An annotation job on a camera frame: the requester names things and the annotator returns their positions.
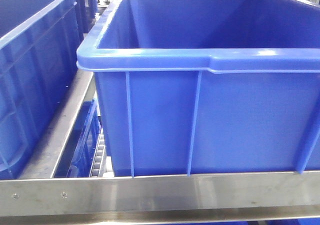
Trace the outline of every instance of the screw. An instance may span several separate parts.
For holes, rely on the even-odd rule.
[[[61,197],[66,199],[68,197],[68,194],[66,194],[64,191],[61,193]]]
[[[14,193],[14,194],[11,195],[11,197],[12,197],[13,199],[18,199],[18,198],[19,198],[19,195],[18,195],[17,193]]]

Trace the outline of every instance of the plastic bin lip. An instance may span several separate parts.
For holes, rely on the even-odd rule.
[[[22,32],[30,28],[36,21],[44,17],[47,13],[55,9],[64,0],[54,0],[45,6],[43,9],[33,14],[27,20],[13,28],[11,31],[0,37],[0,50],[4,48],[9,42],[18,37]]]
[[[320,73],[320,48],[98,48],[121,2],[122,0],[113,0],[110,3],[79,46],[78,68],[93,72]],[[302,0],[297,2],[320,10],[317,4]],[[146,58],[150,67],[141,67],[139,61]],[[192,58],[193,63],[198,60],[197,66],[193,63],[188,64],[188,58]],[[185,66],[176,67],[175,62],[181,60],[185,62]],[[248,65],[255,61],[261,66],[239,68],[239,60],[247,61]],[[234,66],[230,65],[228,69],[221,67],[220,65],[226,61],[231,64],[234,61]],[[295,67],[294,61],[299,61],[298,67]]]

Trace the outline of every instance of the shelving rack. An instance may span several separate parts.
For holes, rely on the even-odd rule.
[[[79,70],[20,179],[0,180],[0,224],[93,225],[263,221],[320,217],[320,171],[53,178],[84,101]]]

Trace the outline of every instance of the metal shelf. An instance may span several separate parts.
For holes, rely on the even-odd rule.
[[[81,104],[95,91],[79,70],[18,180],[0,180],[0,224],[130,224],[320,217],[320,171],[53,178]]]

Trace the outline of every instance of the stainless steel rail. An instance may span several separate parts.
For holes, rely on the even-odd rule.
[[[319,184],[319,171],[3,180],[0,224],[320,217]]]
[[[47,131],[34,149],[21,179],[53,178],[84,101],[96,91],[93,73],[78,70]]]

